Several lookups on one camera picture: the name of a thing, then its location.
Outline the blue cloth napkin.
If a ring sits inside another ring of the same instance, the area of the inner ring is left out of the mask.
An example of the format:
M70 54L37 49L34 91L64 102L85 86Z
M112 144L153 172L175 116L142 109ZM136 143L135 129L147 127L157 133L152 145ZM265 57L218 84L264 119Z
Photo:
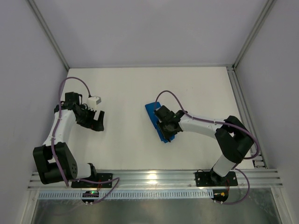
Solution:
M160 108L161 106L162 105L159 102L153 102L153 103L146 104L145 109L146 109L146 112L149 116L149 119L150 119L152 125L154 126L155 130L157 131L157 134L158 134L160 140L164 143L168 143L168 142L171 142L175 138L175 136L171 137L170 139L164 139L163 138L163 136L162 136L162 134L159 131L158 126L157 126L158 118L154 114L154 111L156 109Z

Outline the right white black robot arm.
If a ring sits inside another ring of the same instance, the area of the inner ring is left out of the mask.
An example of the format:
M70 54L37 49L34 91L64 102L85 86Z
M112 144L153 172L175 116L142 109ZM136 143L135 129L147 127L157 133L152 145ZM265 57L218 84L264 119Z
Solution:
M221 150L221 156L210 171L195 172L198 187L237 186L236 173L233 169L244 159L254 142L249 132L235 116L225 120L207 121L196 118L179 110L173 112L166 106L154 110L157 128L162 137L170 142L179 132L192 132L215 139Z

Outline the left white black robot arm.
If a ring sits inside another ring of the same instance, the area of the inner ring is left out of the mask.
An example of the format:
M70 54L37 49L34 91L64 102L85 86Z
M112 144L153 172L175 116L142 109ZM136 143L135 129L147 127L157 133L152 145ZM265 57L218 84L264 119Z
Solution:
M94 118L97 106L101 102L98 96L89 96L82 103L82 95L67 92L63 101L54 109L54 123L45 142L35 147L33 157L37 172L43 184L68 182L96 176L92 163L79 163L67 143L75 124L101 132L104 130L104 111Z

